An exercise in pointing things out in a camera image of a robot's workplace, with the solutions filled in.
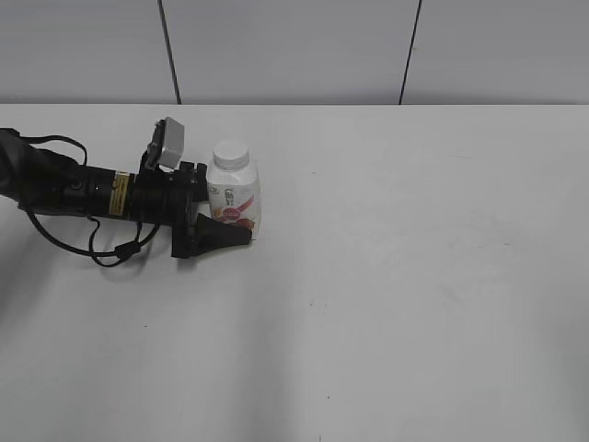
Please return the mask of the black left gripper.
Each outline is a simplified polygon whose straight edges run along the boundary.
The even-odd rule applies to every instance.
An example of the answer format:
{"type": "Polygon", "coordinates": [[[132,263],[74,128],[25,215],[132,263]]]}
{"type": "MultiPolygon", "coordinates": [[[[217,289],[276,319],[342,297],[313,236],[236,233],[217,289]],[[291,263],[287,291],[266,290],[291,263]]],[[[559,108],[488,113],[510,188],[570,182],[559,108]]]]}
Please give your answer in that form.
{"type": "Polygon", "coordinates": [[[170,227],[174,258],[245,246],[252,239],[252,232],[245,227],[197,214],[198,204],[208,200],[206,172],[203,163],[182,161],[178,169],[170,172],[142,163],[134,178],[130,219],[170,227]]]}

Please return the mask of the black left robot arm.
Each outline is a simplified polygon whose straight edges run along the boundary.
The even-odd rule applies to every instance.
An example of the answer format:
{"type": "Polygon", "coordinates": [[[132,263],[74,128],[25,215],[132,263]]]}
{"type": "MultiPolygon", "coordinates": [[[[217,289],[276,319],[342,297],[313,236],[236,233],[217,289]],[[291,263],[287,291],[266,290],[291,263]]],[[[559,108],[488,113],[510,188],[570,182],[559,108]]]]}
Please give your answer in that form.
{"type": "Polygon", "coordinates": [[[241,225],[228,225],[199,213],[208,201],[207,167],[185,162],[181,124],[170,118],[156,123],[137,172],[91,167],[43,148],[43,144],[81,143],[62,135],[23,136],[1,131],[1,193],[15,201],[38,232],[62,250],[85,256],[102,267],[115,267],[142,251],[161,227],[170,227],[171,255],[178,259],[245,246],[252,233],[241,225]],[[113,250],[97,251],[71,246],[52,235],[39,215],[131,221],[134,238],[113,250]]]}

